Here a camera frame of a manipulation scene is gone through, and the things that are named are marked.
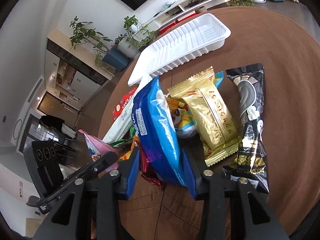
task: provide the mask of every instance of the metal screw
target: metal screw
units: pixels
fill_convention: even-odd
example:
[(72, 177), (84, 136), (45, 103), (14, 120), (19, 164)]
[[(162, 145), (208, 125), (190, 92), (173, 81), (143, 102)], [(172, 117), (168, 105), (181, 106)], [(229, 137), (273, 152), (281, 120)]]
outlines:
[(211, 171), (211, 170), (205, 170), (205, 171), (203, 172), (203, 174), (204, 174), (205, 176), (210, 177), (210, 176), (213, 175), (213, 171)]
[(241, 184), (248, 184), (248, 179), (247, 178), (241, 177), (241, 178), (239, 178), (239, 181), (240, 181)]
[(81, 185), (83, 183), (83, 179), (79, 178), (75, 180), (76, 185)]
[(112, 170), (109, 172), (110, 176), (117, 176), (119, 174), (118, 170)]

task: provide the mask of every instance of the doorway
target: doorway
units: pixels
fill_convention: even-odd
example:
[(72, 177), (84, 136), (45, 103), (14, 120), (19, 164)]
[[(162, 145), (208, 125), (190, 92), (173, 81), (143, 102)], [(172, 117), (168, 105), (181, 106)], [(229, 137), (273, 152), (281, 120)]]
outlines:
[(61, 118), (65, 121), (65, 125), (74, 128), (79, 113), (76, 109), (68, 106), (50, 93), (46, 92), (42, 101), (38, 106), (38, 110), (44, 114), (49, 114)]

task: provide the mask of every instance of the white snack package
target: white snack package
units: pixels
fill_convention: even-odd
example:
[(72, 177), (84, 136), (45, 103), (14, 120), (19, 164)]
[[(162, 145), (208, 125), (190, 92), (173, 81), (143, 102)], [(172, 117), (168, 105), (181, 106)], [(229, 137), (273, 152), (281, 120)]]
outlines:
[(137, 90), (122, 110), (122, 113), (112, 124), (102, 141), (104, 141), (105, 143), (113, 143), (121, 140), (124, 137), (129, 128), (132, 126), (131, 113), (133, 107), (133, 99), (136, 96), (136, 94), (141, 89), (143, 89), (151, 80), (152, 78), (148, 74), (143, 75)]

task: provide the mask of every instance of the black jacket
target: black jacket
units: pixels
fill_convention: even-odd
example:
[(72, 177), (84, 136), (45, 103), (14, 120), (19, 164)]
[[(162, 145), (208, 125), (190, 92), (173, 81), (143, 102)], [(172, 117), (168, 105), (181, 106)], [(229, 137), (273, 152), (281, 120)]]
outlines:
[(48, 127), (54, 127), (58, 131), (61, 132), (62, 124), (64, 123), (64, 120), (58, 117), (55, 117), (53, 115), (43, 115), (40, 118), (40, 121), (44, 124), (47, 125)]

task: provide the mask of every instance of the window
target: window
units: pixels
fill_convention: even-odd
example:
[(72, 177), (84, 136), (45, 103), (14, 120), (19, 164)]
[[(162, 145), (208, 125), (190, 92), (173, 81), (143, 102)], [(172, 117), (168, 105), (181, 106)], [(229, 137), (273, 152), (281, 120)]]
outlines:
[(38, 118), (30, 115), (21, 139), (19, 151), (23, 152), (33, 141), (47, 140), (58, 141), (59, 139), (50, 130), (40, 125)]

